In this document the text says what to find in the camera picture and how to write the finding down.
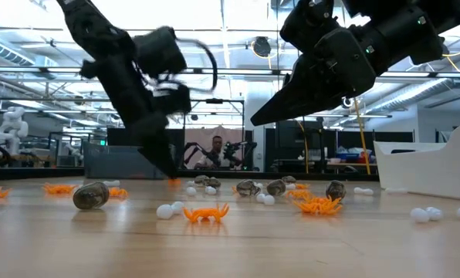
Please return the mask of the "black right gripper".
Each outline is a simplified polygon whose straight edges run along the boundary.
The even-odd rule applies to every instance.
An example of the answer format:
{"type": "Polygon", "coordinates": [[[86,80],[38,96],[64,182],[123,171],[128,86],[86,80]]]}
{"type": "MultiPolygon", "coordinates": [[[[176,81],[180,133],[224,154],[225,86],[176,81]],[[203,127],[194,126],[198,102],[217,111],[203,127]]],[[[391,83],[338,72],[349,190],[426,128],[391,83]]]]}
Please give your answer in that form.
{"type": "Polygon", "coordinates": [[[283,87],[251,117],[253,124],[270,124],[340,105],[343,97],[369,90],[376,73],[353,33],[337,28],[324,35],[314,51],[300,54],[283,87]]]}

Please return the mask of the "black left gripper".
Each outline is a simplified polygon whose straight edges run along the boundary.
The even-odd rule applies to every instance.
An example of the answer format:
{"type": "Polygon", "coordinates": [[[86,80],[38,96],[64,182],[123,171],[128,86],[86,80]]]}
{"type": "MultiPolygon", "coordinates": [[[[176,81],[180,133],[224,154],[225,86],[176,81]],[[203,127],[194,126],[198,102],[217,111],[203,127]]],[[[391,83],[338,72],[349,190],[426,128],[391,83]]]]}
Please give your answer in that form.
{"type": "Polygon", "coordinates": [[[125,128],[140,144],[138,151],[163,174],[176,178],[178,170],[165,127],[168,115],[191,109],[188,88],[181,85],[154,96],[132,59],[121,54],[93,62],[85,60],[81,75],[100,81],[125,128]]]}

